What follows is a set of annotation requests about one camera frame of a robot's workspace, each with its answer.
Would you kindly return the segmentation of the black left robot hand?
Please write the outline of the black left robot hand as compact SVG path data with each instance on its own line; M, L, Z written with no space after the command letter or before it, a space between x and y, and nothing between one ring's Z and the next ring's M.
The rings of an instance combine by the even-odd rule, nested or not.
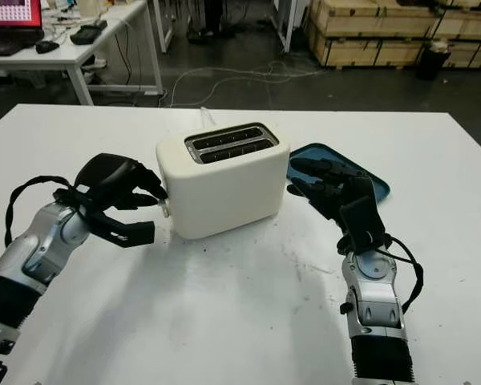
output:
M74 184L80 212L90 215L114 207L136 210L168 198L161 179L142 163L126 156L100 153L81 169Z

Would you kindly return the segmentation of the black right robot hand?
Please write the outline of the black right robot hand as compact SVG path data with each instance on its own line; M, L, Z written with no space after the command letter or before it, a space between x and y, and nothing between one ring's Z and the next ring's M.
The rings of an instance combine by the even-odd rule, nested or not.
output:
M346 232L346 224L340 208L362 197L374 197L374 187L368 174L339 161L294 157L290 166L301 174L313 177L314 182L294 176L290 178L287 191L305 197L324 218L335 221L343 233Z

